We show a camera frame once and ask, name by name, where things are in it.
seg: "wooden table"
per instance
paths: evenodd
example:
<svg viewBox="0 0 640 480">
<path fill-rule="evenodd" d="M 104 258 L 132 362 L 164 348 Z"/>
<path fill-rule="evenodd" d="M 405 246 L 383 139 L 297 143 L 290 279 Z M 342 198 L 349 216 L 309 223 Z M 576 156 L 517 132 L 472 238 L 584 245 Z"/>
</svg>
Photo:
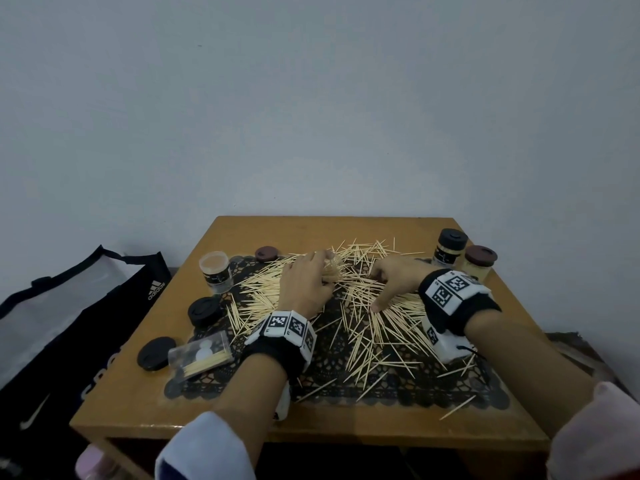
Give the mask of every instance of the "wooden table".
<svg viewBox="0 0 640 480">
<path fill-rule="evenodd" d="M 343 240 L 391 242 L 396 238 L 396 250 L 425 251 L 425 257 L 430 257 L 445 227 L 460 229 L 450 218 L 218 217 L 88 395 L 71 426 L 135 475 L 148 477 L 116 448 L 116 438 L 169 439 L 198 414 L 211 409 L 212 401 L 165 398 L 168 368 L 145 372 L 136 364 L 138 351 L 149 340 L 168 335 L 180 344 L 192 336 L 187 308 L 210 294 L 198 267 L 198 259 L 207 252 L 252 255 L 258 247 L 270 245 L 281 253 L 304 253 L 338 246 Z M 486 284 L 510 319 L 542 334 L 496 273 L 490 273 Z M 437 406 L 292 404 L 289 417 L 274 424 L 268 440 L 501 451 L 548 448 L 548 437 L 513 397 L 504 411 L 464 408 L 439 421 L 443 414 Z"/>
</svg>

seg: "hand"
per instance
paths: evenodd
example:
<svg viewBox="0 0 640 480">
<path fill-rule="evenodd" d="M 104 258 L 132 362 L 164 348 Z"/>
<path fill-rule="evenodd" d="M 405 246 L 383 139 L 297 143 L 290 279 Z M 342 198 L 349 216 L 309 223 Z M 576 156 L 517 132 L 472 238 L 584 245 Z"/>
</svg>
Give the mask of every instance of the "hand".
<svg viewBox="0 0 640 480">
<path fill-rule="evenodd" d="M 371 305 L 371 311 L 384 310 L 391 298 L 398 294 L 418 290 L 427 274 L 439 269 L 442 268 L 407 256 L 389 256 L 375 261 L 370 275 L 375 280 L 386 282 L 387 286 Z"/>
<path fill-rule="evenodd" d="M 278 310 L 293 310 L 308 319 L 322 310 L 333 293 L 333 284 L 322 283 L 324 260 L 330 257 L 329 251 L 315 251 L 284 266 Z"/>
</svg>

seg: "pile of toothpicks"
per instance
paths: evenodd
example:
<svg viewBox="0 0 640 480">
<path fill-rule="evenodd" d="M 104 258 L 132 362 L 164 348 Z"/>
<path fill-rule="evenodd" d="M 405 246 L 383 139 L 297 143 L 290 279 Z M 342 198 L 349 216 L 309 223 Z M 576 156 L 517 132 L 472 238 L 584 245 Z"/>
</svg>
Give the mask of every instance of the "pile of toothpicks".
<svg viewBox="0 0 640 480">
<path fill-rule="evenodd" d="M 395 239 L 392 246 L 385 245 L 385 241 L 361 244 L 354 240 L 348 245 L 344 245 L 343 241 L 338 248 L 332 249 L 334 256 L 324 269 L 323 281 L 335 284 L 334 296 L 340 299 L 342 313 L 340 318 L 314 329 L 316 333 L 333 332 L 330 349 L 340 329 L 347 333 L 348 343 L 353 344 L 353 348 L 346 364 L 346 370 L 350 375 L 344 382 L 351 379 L 357 386 L 362 386 L 363 393 L 356 402 L 387 375 L 387 372 L 384 373 L 367 387 L 369 374 L 380 365 L 405 368 L 415 378 L 413 370 L 418 368 L 420 362 L 404 360 L 396 347 L 405 346 L 416 355 L 421 352 L 438 359 L 422 330 L 424 305 L 416 293 L 396 296 L 382 313 L 373 313 L 370 309 L 371 304 L 384 288 L 384 284 L 369 276 L 369 270 L 374 261 L 392 254 L 424 254 L 423 252 L 399 253 L 395 247 Z M 235 334 L 233 341 L 249 335 L 266 314 L 276 309 L 280 295 L 282 269 L 298 256 L 300 255 L 292 254 L 268 263 L 257 273 L 236 284 L 243 289 L 243 293 L 249 297 L 249 300 L 243 301 L 240 307 L 233 300 L 227 307 Z M 311 323 L 313 324 L 321 315 L 322 313 L 313 318 Z M 390 346 L 396 357 L 381 356 L 384 346 Z M 458 371 L 446 372 L 442 375 L 455 372 Z M 335 380 L 318 387 L 298 401 L 315 394 Z"/>
</svg>

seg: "black wristband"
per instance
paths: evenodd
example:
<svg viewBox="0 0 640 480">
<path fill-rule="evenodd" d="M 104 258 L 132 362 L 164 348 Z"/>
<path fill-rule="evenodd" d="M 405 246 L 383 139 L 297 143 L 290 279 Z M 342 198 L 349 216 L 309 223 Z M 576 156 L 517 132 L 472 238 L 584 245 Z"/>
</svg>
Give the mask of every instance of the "black wristband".
<svg viewBox="0 0 640 480">
<path fill-rule="evenodd" d="M 300 354 L 300 348 L 283 337 L 260 337 L 254 343 L 247 345 L 240 359 L 240 364 L 252 354 L 265 354 L 273 357 L 287 373 L 289 380 L 302 374 L 305 359 Z"/>
<path fill-rule="evenodd" d="M 498 306 L 498 304 L 489 295 L 478 293 L 473 295 L 471 298 L 463 300 L 452 315 L 447 315 L 447 313 L 439 307 L 431 297 L 426 295 L 426 291 L 436 278 L 450 271 L 450 269 L 439 269 L 433 273 L 429 273 L 421 282 L 420 288 L 418 288 L 418 295 L 420 295 L 424 304 L 427 318 L 438 333 L 444 333 L 449 330 L 455 335 L 464 335 L 467 323 L 476 313 L 482 310 L 502 311 L 500 306 Z"/>
</svg>

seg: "black lid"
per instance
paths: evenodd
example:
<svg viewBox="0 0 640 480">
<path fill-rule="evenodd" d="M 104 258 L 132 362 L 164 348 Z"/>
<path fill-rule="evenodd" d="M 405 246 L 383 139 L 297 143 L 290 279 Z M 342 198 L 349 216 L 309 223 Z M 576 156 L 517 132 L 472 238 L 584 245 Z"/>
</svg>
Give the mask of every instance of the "black lid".
<svg viewBox="0 0 640 480">
<path fill-rule="evenodd" d="M 467 234 L 458 229 L 443 229 L 440 231 L 438 242 L 443 248 L 452 251 L 461 251 L 467 245 Z"/>
<path fill-rule="evenodd" d="M 225 311 L 220 306 L 220 296 L 206 296 L 194 301 L 189 307 L 189 320 L 196 328 L 206 328 L 213 325 L 224 316 Z"/>
<path fill-rule="evenodd" d="M 276 261 L 278 250 L 273 246 L 263 246 L 255 251 L 255 258 L 258 262 Z"/>
<path fill-rule="evenodd" d="M 158 337 L 151 340 L 138 352 L 138 365 L 146 371 L 159 371 L 169 365 L 169 350 L 175 348 L 171 337 Z"/>
<path fill-rule="evenodd" d="M 498 254 L 484 246 L 469 246 L 465 251 L 465 259 L 476 266 L 489 267 L 498 259 Z"/>
</svg>

